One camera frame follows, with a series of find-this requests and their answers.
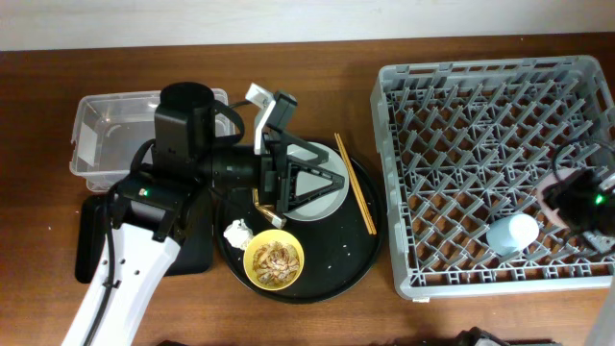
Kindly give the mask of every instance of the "chopsticks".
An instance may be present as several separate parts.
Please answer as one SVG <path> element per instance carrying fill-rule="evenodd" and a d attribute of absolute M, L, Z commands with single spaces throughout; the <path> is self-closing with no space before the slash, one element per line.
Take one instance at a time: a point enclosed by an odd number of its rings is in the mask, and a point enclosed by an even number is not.
<path fill-rule="evenodd" d="M 337 142 L 337 147 L 339 148 L 339 153 L 341 154 L 344 163 L 346 164 L 346 168 L 348 169 L 348 177 L 350 178 L 350 183 L 353 186 L 353 191 L 355 192 L 355 197 L 357 198 L 358 208 L 361 209 L 361 214 L 363 215 L 363 221 L 365 222 L 365 226 L 367 227 L 367 232 L 370 235 L 376 234 L 376 227 L 374 226 L 374 221 L 372 220 L 372 216 L 367 209 L 367 204 L 365 204 L 365 198 L 363 197 L 363 191 L 361 191 L 361 187 L 358 185 L 357 175 L 355 174 L 355 170 L 353 169 L 353 164 L 348 158 L 348 154 L 346 153 L 346 148 L 344 147 L 344 143 L 342 143 L 342 138 L 339 134 L 333 134 L 335 136 L 335 141 Z"/>

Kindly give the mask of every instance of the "yellow bowl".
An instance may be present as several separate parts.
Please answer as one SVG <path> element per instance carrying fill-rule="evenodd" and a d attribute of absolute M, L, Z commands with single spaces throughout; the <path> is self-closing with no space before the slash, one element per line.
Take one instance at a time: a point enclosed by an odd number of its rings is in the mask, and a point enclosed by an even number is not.
<path fill-rule="evenodd" d="M 276 286 L 269 286 L 260 283 L 257 277 L 257 273 L 254 271 L 252 264 L 254 263 L 254 253 L 258 250 L 258 248 L 273 241 L 278 241 L 282 245 L 292 245 L 295 250 L 297 250 L 297 255 L 299 255 L 299 271 L 297 272 L 297 275 L 295 275 L 295 277 L 288 283 Z M 252 284 L 255 284 L 259 288 L 266 290 L 280 290 L 289 287 L 297 280 L 297 278 L 299 278 L 301 272 L 304 270 L 304 258 L 304 248 L 299 243 L 299 240 L 297 240 L 297 238 L 289 232 L 282 230 L 263 231 L 257 234 L 254 239 L 252 239 L 252 241 L 250 241 L 250 243 L 248 244 L 248 248 L 243 254 L 243 269 L 246 271 L 246 275 L 248 275 L 248 278 L 250 279 Z"/>

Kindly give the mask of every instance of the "plastic dish rack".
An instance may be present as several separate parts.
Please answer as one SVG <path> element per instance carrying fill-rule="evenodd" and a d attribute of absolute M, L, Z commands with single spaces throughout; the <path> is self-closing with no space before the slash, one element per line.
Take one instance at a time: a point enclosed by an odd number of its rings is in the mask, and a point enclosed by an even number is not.
<path fill-rule="evenodd" d="M 567 230 L 541 212 L 534 187 L 552 173 L 567 139 L 611 141 L 615 109 L 591 57 L 390 65 L 371 96 L 387 192 L 391 259 L 398 293 L 431 297 L 598 288 L 612 257 L 583 259 Z M 613 158 L 598 145 L 569 146 L 560 167 Z M 484 234 L 524 212 L 540 235 L 527 249 L 496 255 Z"/>

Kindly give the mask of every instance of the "clear plastic container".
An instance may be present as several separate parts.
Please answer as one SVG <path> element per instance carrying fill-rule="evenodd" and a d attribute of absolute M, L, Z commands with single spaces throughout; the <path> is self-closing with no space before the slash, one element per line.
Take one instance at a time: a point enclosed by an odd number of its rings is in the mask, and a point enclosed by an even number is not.
<path fill-rule="evenodd" d="M 215 99 L 228 104 L 227 93 L 213 89 Z M 79 103 L 71 143 L 75 144 L 70 171 L 86 178 L 87 188 L 107 191 L 128 172 L 136 150 L 154 138 L 154 112 L 160 91 L 124 92 L 84 97 Z M 234 135 L 224 115 L 215 117 L 217 136 Z M 150 153 L 145 162 L 152 162 Z"/>

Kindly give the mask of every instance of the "wooden table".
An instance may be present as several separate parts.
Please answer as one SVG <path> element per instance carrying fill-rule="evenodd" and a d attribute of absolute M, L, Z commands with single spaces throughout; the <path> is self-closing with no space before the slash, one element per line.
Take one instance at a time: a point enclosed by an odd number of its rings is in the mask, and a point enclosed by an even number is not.
<path fill-rule="evenodd" d="M 307 44 L 189 46 L 0 53 L 0 344 L 59 344 L 86 293 L 73 276 L 78 210 L 90 194 L 68 170 L 75 111 L 85 95 L 196 81 L 242 99 L 251 82 L 297 97 L 289 129 L 332 141 L 381 179 L 369 96 L 379 68 L 588 54 L 615 87 L 615 34 L 464 37 Z M 254 109 L 241 111 L 252 130 Z M 265 299 L 216 252 L 206 274 L 162 280 L 136 345 L 411 344 L 479 326 L 505 339 L 579 345 L 606 290 L 413 304 L 393 288 L 388 246 L 347 293 L 309 306 Z"/>

